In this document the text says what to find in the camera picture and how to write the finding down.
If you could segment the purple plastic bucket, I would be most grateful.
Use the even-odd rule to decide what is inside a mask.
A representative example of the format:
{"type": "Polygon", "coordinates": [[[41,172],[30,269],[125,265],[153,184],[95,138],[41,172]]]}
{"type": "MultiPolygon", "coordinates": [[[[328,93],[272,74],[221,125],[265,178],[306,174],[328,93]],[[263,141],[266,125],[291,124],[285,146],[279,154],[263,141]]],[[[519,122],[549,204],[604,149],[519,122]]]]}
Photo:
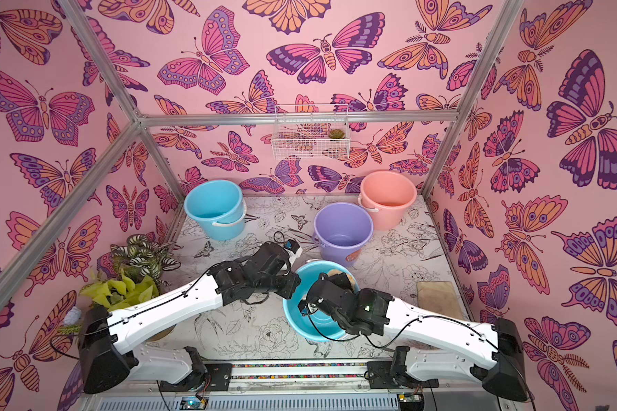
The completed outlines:
{"type": "Polygon", "coordinates": [[[372,218],[359,205],[337,202],[315,215],[313,241],[324,260],[352,266],[374,233],[372,218]]]}

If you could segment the yellow cleaning cloth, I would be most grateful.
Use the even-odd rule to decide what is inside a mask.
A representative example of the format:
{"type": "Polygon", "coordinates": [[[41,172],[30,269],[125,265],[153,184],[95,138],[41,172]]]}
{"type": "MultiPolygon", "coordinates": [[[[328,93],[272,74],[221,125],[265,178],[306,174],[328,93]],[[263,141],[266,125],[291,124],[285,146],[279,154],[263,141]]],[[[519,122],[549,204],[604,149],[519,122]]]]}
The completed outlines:
{"type": "Polygon", "coordinates": [[[339,270],[339,269],[332,269],[332,270],[330,270],[330,271],[327,273],[327,275],[328,275],[329,277],[335,277],[335,276],[338,276],[338,275],[341,275],[341,274],[346,274],[346,273],[345,273],[345,272],[343,272],[343,271],[341,271],[341,270],[339,270]]]}

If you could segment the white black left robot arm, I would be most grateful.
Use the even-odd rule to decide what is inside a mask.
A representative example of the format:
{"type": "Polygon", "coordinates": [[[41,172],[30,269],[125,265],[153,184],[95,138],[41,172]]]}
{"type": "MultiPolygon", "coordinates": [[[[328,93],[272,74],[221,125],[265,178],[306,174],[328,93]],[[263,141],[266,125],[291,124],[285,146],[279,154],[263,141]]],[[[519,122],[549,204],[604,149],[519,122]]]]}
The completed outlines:
{"type": "Polygon", "coordinates": [[[112,312],[90,309],[78,337],[83,390],[94,395],[125,381],[156,381],[170,392],[207,385],[208,371],[198,350],[147,347],[145,342],[201,313],[223,308],[253,295],[290,299],[301,279],[293,263],[303,249],[293,239],[263,243],[252,255],[211,265],[180,288],[112,312]]]}

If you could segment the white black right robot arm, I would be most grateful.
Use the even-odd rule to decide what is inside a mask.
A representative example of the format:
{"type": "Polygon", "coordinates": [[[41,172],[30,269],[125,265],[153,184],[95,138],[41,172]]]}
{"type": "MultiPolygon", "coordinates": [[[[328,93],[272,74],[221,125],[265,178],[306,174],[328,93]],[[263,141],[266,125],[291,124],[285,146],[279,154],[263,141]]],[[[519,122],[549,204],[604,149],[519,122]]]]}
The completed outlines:
{"type": "Polygon", "coordinates": [[[486,392],[513,402],[528,402],[524,351],[517,326],[466,322],[412,306],[376,289],[354,290],[344,273],[322,273],[299,300],[298,312],[310,320],[324,313],[347,335],[411,339],[450,354],[447,361],[412,358],[399,349],[402,372],[414,380],[470,379],[486,392]]]}

